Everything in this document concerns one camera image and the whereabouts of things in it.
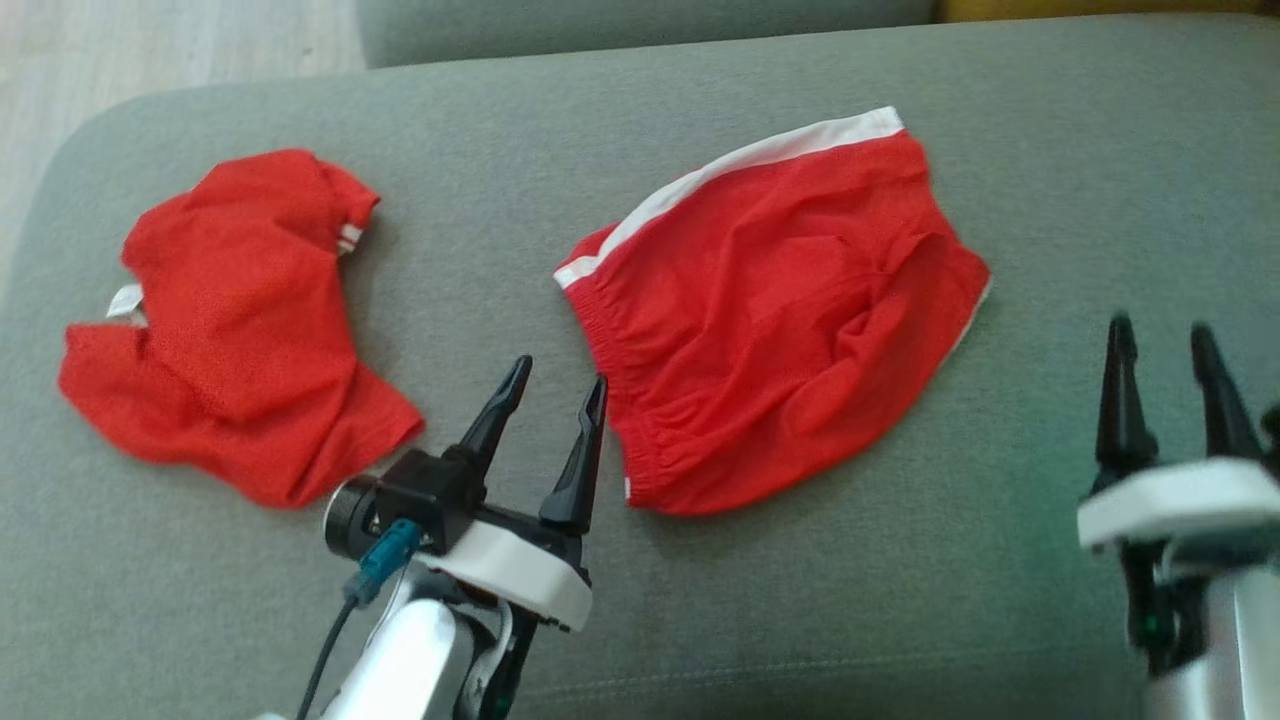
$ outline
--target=black cable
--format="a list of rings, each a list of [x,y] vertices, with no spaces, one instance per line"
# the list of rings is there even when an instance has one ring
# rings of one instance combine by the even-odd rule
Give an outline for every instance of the black cable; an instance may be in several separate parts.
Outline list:
[[[338,618],[334,619],[333,626],[329,628],[329,637],[324,639],[324,646],[320,648],[320,657],[316,659],[316,666],[311,670],[311,682],[307,683],[307,692],[302,696],[302,705],[298,707],[297,720],[307,720],[307,711],[311,710],[311,701],[316,697],[316,688],[320,687],[320,675],[324,674],[324,665],[329,661],[329,653],[333,652],[334,643],[338,642],[338,634],[342,633],[342,626],[347,624],[347,618],[351,618],[351,611],[356,609],[357,600],[348,596],[347,601],[342,603],[342,610],[338,611]]]

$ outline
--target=robotic arm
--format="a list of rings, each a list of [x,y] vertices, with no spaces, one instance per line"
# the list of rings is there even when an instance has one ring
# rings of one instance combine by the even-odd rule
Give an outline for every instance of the robotic arm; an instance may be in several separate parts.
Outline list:
[[[1115,547],[1153,720],[1280,717],[1280,406],[1263,452],[1212,332],[1192,329],[1207,459],[1158,462],[1129,318],[1111,320],[1080,546]]]
[[[1280,717],[1280,406],[1265,452],[1213,336],[1192,331],[1204,395],[1204,460],[1160,464],[1147,429],[1129,319],[1111,322],[1096,457],[1078,510],[1080,546],[1116,550],[1128,634],[1147,657],[1152,720]],[[520,404],[520,357],[466,436],[439,457],[411,450],[381,478],[340,487],[325,512],[329,548],[364,568],[410,538],[387,610],[321,720],[502,720],[540,625],[581,630],[591,610],[582,536],[591,523],[605,382],[538,516],[486,505],[485,474]],[[380,580],[357,583],[367,603]],[[351,603],[334,625],[319,671]],[[298,720],[305,720],[310,698]],[[266,715],[260,720],[283,720]]]
[[[324,536],[334,553],[365,566],[387,556],[383,541],[392,536],[415,542],[393,560],[403,570],[392,598],[323,720],[502,720],[538,628],[586,624],[582,536],[595,500],[604,378],[588,393],[577,441],[538,516],[484,502],[485,474],[531,369],[531,357],[516,360],[463,438],[439,457],[410,450],[381,478],[355,478],[330,500]]]

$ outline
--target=wooden floor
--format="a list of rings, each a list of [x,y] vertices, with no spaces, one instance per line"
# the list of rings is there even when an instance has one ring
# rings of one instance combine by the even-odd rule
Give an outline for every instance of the wooden floor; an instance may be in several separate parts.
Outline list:
[[[90,117],[164,90],[361,69],[355,0],[0,0],[0,291],[49,159]]]

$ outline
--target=couch armrest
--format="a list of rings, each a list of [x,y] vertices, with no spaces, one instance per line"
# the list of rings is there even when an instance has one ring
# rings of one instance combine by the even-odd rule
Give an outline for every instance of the couch armrest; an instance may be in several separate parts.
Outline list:
[[[370,67],[929,22],[933,0],[360,0]]]

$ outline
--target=white stripe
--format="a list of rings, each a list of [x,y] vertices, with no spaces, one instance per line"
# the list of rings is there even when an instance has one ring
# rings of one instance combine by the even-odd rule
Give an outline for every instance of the white stripe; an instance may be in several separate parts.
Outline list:
[[[960,331],[960,337],[957,337],[956,341],[951,345],[951,350],[947,351],[946,356],[942,359],[942,363],[938,363],[938,368],[946,365],[947,360],[950,360],[951,356],[955,355],[956,348],[960,347],[960,343],[964,341],[964,336],[969,334],[969,328],[973,327],[974,319],[978,318],[978,309],[982,307],[982,304],[987,301],[988,295],[991,295],[991,278],[987,278],[987,286],[982,288],[982,295],[978,296],[978,302],[973,305],[973,311],[969,313],[969,322],[964,324],[964,329]]]
[[[899,119],[897,110],[893,108],[881,108],[851,118],[823,120],[764,138],[759,142],[753,142],[746,147],[740,147],[646,197],[644,202],[618,223],[618,227],[613,228],[609,237],[604,238],[599,252],[575,258],[556,270],[556,282],[562,288],[567,288],[590,275],[611,252],[635,236],[645,223],[671,210],[681,200],[689,197],[716,177],[744,168],[791,160],[801,155],[820,152],[842,145],[854,145],[856,142],[888,137],[901,129],[902,120]]]
[[[111,296],[111,302],[106,306],[106,316],[119,318],[120,315],[128,315],[137,310],[138,305],[142,305],[142,286],[129,283],[115,291],[115,295]]]

